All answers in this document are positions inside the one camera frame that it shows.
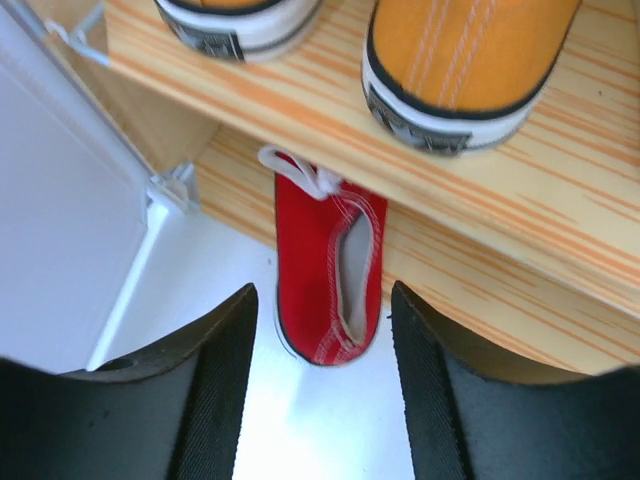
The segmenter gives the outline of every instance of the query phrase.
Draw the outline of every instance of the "wooden board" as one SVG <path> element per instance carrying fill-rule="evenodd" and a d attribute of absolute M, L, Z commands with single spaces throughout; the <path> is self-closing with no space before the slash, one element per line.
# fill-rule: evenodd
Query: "wooden board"
<path fill-rule="evenodd" d="M 275 247 L 273 174 L 261 143 L 221 127 L 196 162 L 204 212 Z M 438 310 L 530 358 L 598 373 L 640 361 L 640 321 L 547 280 L 398 204 L 390 205 L 383 288 L 401 279 Z"/>
<path fill-rule="evenodd" d="M 359 64 L 373 4 L 327 0 L 298 50 L 246 66 L 189 51 L 149 0 L 107 0 L 111 68 L 640 316 L 632 0 L 585 1 L 521 132 L 457 160 L 406 148 L 371 118 Z"/>
<path fill-rule="evenodd" d="M 28 3 L 40 18 L 54 20 L 69 31 L 97 1 L 29 0 Z M 104 24 L 97 25 L 90 40 L 98 49 L 106 49 Z M 211 141 L 218 125 L 211 117 L 81 57 L 60 38 L 53 36 L 49 45 L 153 171 L 164 172 L 193 160 Z"/>

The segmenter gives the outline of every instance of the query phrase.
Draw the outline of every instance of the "black object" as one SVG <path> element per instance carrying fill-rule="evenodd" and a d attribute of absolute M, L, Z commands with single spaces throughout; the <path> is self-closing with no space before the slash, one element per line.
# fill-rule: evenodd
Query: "black object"
<path fill-rule="evenodd" d="M 588 377 L 505 350 L 398 282 L 393 340 L 418 480 L 640 479 L 640 369 Z"/>
<path fill-rule="evenodd" d="M 230 479 L 257 308 L 247 285 L 96 372 L 0 360 L 0 479 Z"/>

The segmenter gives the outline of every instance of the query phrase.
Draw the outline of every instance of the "orange shoe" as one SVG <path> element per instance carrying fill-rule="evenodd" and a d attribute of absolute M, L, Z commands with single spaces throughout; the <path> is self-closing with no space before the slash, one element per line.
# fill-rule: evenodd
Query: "orange shoe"
<path fill-rule="evenodd" d="M 155 0 L 188 46 L 218 58 L 270 60 L 311 30 L 322 0 Z"/>
<path fill-rule="evenodd" d="M 525 121 L 580 0 L 379 0 L 364 49 L 369 108 L 394 135 L 445 155 Z"/>

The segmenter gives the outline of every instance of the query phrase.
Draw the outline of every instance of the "shoelace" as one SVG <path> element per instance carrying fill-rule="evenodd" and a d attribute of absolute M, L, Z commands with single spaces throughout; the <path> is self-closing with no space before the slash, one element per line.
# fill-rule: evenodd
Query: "shoelace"
<path fill-rule="evenodd" d="M 281 155 L 293 160 L 295 165 L 287 162 Z M 329 195 L 335 195 L 340 191 L 342 177 L 324 168 L 318 167 L 314 171 L 311 164 L 281 148 L 273 145 L 261 148 L 258 160 L 265 167 L 291 180 L 316 200 L 325 200 Z"/>

